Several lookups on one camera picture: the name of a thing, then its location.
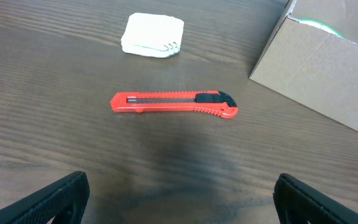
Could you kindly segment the green tape roll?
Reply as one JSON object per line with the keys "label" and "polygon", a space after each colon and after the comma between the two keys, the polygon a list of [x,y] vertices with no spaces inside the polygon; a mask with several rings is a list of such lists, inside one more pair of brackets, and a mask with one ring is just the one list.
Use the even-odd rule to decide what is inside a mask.
{"label": "green tape roll", "polygon": [[344,36],[340,32],[338,32],[337,30],[333,29],[329,25],[323,24],[322,22],[318,22],[318,21],[311,20],[311,19],[297,19],[297,21],[300,24],[306,24],[308,26],[323,30],[323,31],[325,31],[327,33],[330,33],[330,34],[333,34],[333,35],[335,35],[337,37],[340,37],[342,39],[344,38]]}

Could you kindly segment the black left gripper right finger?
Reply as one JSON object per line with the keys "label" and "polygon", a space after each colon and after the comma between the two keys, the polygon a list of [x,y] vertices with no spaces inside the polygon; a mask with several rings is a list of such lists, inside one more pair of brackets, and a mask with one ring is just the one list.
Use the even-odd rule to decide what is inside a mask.
{"label": "black left gripper right finger", "polygon": [[279,175],[273,201],[281,224],[358,224],[358,213],[290,174]]}

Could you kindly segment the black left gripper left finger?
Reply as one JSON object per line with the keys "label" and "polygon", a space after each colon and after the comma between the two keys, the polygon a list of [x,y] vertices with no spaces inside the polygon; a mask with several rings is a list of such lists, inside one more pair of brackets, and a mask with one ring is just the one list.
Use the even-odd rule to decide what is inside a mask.
{"label": "black left gripper left finger", "polygon": [[80,224],[89,197],[88,178],[76,171],[0,209],[0,224]]}

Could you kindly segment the yellow sticky note pad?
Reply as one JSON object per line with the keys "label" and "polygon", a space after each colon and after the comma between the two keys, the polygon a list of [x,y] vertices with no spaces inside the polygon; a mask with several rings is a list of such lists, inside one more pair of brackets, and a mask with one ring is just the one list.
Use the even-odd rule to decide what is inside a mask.
{"label": "yellow sticky note pad", "polygon": [[173,16],[136,12],[129,16],[121,37],[122,51],[152,58],[178,55],[184,22]]}

